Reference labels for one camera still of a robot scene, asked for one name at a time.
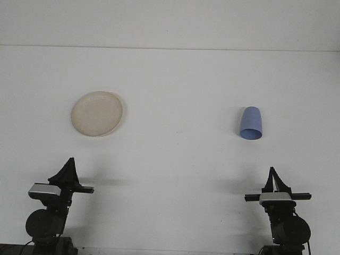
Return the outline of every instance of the plate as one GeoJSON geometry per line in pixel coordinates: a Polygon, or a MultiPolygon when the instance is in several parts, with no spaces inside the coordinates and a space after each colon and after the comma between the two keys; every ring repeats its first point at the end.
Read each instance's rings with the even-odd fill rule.
{"type": "Polygon", "coordinates": [[[71,121],[78,132],[99,137],[111,133],[122,116],[123,105],[115,94],[95,91],[76,102],[72,109],[71,121]]]}

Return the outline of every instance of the cup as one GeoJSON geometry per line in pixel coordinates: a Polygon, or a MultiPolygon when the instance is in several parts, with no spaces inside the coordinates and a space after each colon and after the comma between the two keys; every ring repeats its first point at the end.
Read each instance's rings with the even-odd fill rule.
{"type": "Polygon", "coordinates": [[[259,108],[250,106],[244,110],[240,136],[247,140],[257,140],[262,137],[262,118],[259,108]]]}

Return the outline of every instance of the white backdrop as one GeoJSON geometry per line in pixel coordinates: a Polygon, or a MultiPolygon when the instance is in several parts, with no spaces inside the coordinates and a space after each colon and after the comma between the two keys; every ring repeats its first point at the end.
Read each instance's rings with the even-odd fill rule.
{"type": "Polygon", "coordinates": [[[339,0],[2,0],[0,44],[340,50],[339,0]]]}
{"type": "Polygon", "coordinates": [[[336,254],[340,54],[205,50],[0,47],[0,241],[29,240],[42,208],[28,197],[75,157],[84,185],[65,235],[76,246],[257,252],[269,219],[245,193],[270,166],[293,192],[314,254],[336,254]],[[112,134],[72,127],[84,94],[121,96],[112,134]],[[263,137],[237,134],[244,107],[261,109],[263,137]]]}

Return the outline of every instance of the cable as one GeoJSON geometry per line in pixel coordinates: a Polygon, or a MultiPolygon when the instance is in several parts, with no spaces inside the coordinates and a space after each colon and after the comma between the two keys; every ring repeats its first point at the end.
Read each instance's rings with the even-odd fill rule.
{"type": "Polygon", "coordinates": [[[261,250],[259,251],[258,255],[261,255],[261,252],[264,250],[264,248],[262,247],[261,250]]]}
{"type": "Polygon", "coordinates": [[[308,246],[308,254],[311,255],[309,241],[307,242],[307,246],[308,246]]]}
{"type": "Polygon", "coordinates": [[[31,243],[31,242],[33,242],[33,241],[29,241],[28,243],[26,243],[26,244],[21,248],[19,255],[22,254],[23,249],[24,249],[29,243],[31,243]]]}

